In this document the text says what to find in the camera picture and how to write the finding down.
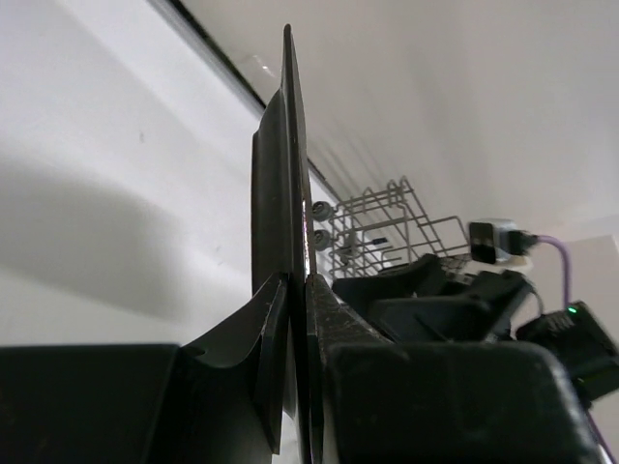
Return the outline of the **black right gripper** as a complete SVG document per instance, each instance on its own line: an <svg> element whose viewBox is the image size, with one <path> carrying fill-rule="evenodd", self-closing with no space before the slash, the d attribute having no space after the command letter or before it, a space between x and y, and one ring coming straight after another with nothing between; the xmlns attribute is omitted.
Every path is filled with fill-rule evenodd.
<svg viewBox="0 0 619 464"><path fill-rule="evenodd" d="M534 292L518 272L480 272L456 293L439 295L448 277L440 259L425 254L378 275L339 278L333 292L393 341L493 341Z"/></svg>

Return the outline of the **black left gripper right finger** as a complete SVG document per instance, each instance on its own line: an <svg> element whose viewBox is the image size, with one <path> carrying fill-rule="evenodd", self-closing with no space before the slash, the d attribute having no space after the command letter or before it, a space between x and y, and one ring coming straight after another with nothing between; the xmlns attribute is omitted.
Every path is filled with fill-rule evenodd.
<svg viewBox="0 0 619 464"><path fill-rule="evenodd" d="M599 463L560 362L531 343L386 341L306 283L309 463Z"/></svg>

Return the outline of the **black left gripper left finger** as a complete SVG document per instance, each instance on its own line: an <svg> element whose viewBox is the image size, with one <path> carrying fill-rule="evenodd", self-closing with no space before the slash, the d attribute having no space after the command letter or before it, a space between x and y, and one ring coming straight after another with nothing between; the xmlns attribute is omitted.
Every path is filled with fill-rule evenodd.
<svg viewBox="0 0 619 464"><path fill-rule="evenodd" d="M268 463L280 450L288 279L194 342L7 347L5 463Z"/></svg>

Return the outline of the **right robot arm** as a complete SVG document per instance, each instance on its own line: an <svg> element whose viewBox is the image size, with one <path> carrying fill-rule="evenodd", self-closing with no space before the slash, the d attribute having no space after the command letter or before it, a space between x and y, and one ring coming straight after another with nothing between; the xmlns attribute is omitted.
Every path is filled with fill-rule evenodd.
<svg viewBox="0 0 619 464"><path fill-rule="evenodd" d="M593 402L618 389L618 347L583 302L542 312L517 329L511 319L536 290L504 270L458 274L426 254L377 275L343 277L334 293L393 342L529 342L566 369L580 398Z"/></svg>

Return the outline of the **square yellow brown plate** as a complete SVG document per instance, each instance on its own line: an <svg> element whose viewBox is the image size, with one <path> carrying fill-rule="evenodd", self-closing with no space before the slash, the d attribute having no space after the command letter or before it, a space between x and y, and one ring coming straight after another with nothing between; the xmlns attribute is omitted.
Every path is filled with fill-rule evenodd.
<svg viewBox="0 0 619 464"><path fill-rule="evenodd" d="M292 32L282 32L280 87L267 103L252 139L251 273L257 288L272 273L288 277L290 324L288 392L294 402L302 463L311 463L310 382L305 284L315 271L306 123Z"/></svg>

